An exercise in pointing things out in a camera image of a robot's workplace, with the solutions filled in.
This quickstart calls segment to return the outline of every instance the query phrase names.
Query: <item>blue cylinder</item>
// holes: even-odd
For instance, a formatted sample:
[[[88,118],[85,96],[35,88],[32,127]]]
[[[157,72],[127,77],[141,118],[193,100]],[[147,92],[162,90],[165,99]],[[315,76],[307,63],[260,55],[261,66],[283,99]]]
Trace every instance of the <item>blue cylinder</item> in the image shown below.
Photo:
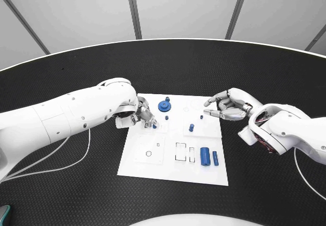
[[[191,124],[191,126],[189,126],[189,131],[191,131],[191,132],[193,131],[193,127],[195,127],[195,125]]]
[[[201,163],[202,163],[202,166],[211,165],[211,157],[209,157],[209,148],[208,147],[201,148]]]
[[[214,165],[218,166],[219,165],[219,159],[218,159],[218,153],[215,151],[212,152],[212,159],[214,159]]]
[[[172,104],[170,104],[170,102],[169,101],[162,101],[160,103],[159,103],[159,110],[162,111],[162,112],[167,112],[167,111],[170,111],[170,109],[172,109]]]

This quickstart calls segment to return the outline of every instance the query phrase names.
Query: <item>white cable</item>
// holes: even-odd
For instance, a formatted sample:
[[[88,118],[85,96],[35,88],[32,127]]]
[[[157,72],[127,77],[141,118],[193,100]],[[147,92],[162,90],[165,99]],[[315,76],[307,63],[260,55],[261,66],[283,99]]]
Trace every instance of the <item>white cable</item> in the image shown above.
[[[313,190],[313,191],[316,192],[316,194],[326,200],[326,197],[315,190],[315,188],[312,187],[312,185],[307,183],[307,180],[306,180],[306,178],[304,178],[304,176],[303,176],[303,173],[302,173],[300,168],[299,168],[299,165],[297,165],[297,155],[296,155],[296,151],[297,151],[297,148],[294,148],[294,161],[296,161],[296,166],[297,166],[299,173],[300,173],[300,175],[302,175],[302,177],[303,177],[303,180],[304,180],[306,184],[307,184],[309,187],[312,188],[312,190]]]
[[[15,175],[17,175],[17,174],[20,174],[23,171],[26,171],[32,166],[35,166],[38,163],[41,163],[59,149],[61,149],[61,147],[64,146],[64,144],[66,143],[66,141],[68,141],[68,139],[69,139],[69,137],[66,137],[66,139],[65,139],[65,141],[62,142],[62,144],[59,145],[59,147],[56,148],[56,150],[46,156],[46,157],[43,157],[39,161],[36,161],[33,164],[30,164],[29,166],[26,166],[22,170],[19,170],[17,172],[15,172],[15,173],[12,173],[7,177],[6,177],[6,179],[7,178],[10,178],[10,177],[13,177]]]
[[[64,169],[69,168],[69,167],[74,166],[77,163],[79,163],[79,162],[84,160],[84,158],[87,157],[88,150],[90,150],[90,144],[91,144],[91,130],[88,130],[88,147],[87,147],[87,153],[85,153],[84,157],[82,157],[74,164],[71,164],[69,166],[65,166],[65,167],[62,167],[62,168],[59,168],[59,169],[51,169],[51,170],[45,170],[45,171],[35,172],[35,173],[26,173],[26,174],[23,174],[23,175],[19,175],[19,176],[6,178],[3,181],[7,181],[7,180],[12,180],[12,179],[16,179],[16,178],[20,178],[20,177],[33,175],[33,174],[49,173],[49,172],[54,172],[54,171],[64,170]]]

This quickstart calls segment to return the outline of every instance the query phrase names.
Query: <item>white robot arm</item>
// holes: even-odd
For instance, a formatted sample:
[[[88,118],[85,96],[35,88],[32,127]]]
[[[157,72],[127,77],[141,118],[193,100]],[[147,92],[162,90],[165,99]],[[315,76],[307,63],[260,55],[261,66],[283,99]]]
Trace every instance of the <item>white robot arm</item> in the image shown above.
[[[296,147],[316,162],[326,164],[326,117],[312,119],[290,105],[263,105],[237,88],[218,93],[204,105],[217,101],[221,111],[204,113],[231,121],[250,117],[248,126],[238,133],[248,145],[260,141],[268,151],[280,155]]]
[[[157,125],[146,99],[137,97],[130,81],[123,78],[0,113],[0,182],[33,151],[111,117],[116,117],[117,128],[130,127],[140,120]]]

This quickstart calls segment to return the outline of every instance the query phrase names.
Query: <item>table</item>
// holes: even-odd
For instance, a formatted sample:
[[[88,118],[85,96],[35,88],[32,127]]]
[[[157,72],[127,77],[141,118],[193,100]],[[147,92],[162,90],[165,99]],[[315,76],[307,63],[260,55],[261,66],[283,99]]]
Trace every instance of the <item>table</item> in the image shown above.
[[[254,43],[118,42],[52,54],[3,70],[0,112],[123,77],[139,93],[212,96],[237,87],[261,103],[290,104],[317,117],[326,112],[325,68],[323,57]],[[221,121],[229,186],[214,186],[117,176],[129,129],[116,129],[110,120],[91,129],[90,154],[78,165],[0,184],[0,205],[13,207],[12,225],[127,226],[180,213],[229,216],[267,226],[323,225],[326,202],[300,177],[293,151],[277,156],[260,144],[248,146],[237,135],[245,123]],[[33,152],[15,170],[59,144]],[[87,144],[88,132],[72,136],[28,172],[72,164]],[[302,152],[297,158],[303,175],[326,195],[326,166]]]

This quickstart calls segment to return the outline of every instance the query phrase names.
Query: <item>white board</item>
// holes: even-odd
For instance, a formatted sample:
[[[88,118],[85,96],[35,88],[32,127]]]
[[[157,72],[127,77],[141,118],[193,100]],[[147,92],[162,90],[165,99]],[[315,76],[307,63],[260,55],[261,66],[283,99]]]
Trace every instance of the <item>white board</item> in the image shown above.
[[[160,126],[144,128],[144,122],[139,122],[129,128],[117,174],[228,186],[219,119],[204,114],[209,97],[139,96],[147,99]],[[172,110],[165,113],[157,105],[166,97],[170,98]],[[193,132],[189,131],[191,124],[195,124]],[[201,147],[209,148],[209,166],[201,165]],[[212,151],[218,153],[218,166],[214,165]]]

